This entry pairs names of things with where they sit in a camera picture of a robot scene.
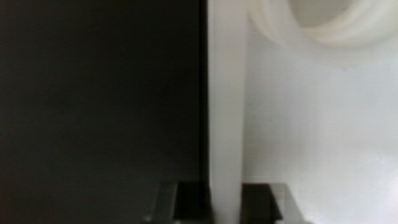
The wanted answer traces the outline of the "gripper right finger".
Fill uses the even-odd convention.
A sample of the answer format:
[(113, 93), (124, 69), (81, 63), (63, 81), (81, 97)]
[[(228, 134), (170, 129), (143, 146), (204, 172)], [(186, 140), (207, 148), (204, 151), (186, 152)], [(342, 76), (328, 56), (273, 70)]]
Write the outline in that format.
[(280, 183), (244, 183), (239, 224), (292, 224), (285, 199), (285, 186)]

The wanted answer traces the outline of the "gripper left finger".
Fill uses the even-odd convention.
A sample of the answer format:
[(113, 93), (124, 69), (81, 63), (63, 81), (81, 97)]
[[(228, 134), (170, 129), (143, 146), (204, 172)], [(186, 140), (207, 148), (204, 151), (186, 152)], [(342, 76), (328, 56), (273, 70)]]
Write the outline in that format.
[(163, 182), (143, 224), (209, 224), (209, 191), (202, 182)]

